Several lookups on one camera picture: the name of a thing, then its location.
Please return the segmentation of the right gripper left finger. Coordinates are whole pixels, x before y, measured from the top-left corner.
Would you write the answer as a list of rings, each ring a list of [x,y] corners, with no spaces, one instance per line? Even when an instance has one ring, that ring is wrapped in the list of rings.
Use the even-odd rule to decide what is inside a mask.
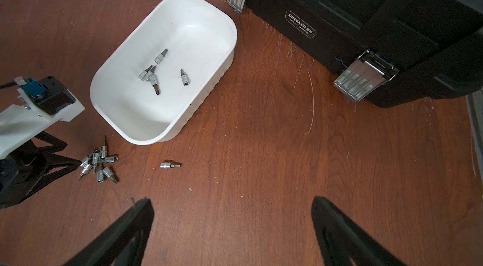
[[[151,200],[139,200],[65,264],[141,265],[153,219]]]

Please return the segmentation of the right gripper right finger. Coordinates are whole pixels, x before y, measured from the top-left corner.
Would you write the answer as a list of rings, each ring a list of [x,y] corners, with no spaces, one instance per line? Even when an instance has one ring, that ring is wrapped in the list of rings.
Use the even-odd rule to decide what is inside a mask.
[[[325,265],[403,265],[330,200],[316,196],[311,218]]]

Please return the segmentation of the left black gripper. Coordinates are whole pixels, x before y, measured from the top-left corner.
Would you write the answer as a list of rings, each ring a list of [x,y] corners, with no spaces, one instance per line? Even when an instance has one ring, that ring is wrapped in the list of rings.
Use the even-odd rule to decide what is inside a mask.
[[[58,155],[67,147],[46,132],[35,136],[47,146],[37,147],[27,141],[1,160],[1,208],[18,205],[41,189],[77,170],[80,160]]]

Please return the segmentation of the dark bit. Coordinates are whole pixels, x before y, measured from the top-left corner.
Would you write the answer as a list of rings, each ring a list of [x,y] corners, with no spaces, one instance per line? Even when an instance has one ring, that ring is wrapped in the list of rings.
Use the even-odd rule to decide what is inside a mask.
[[[157,82],[156,76],[151,75],[148,78],[148,80],[151,83],[152,87],[154,88],[156,95],[159,96],[160,95],[160,89],[159,89],[159,86],[158,86],[158,82]]]

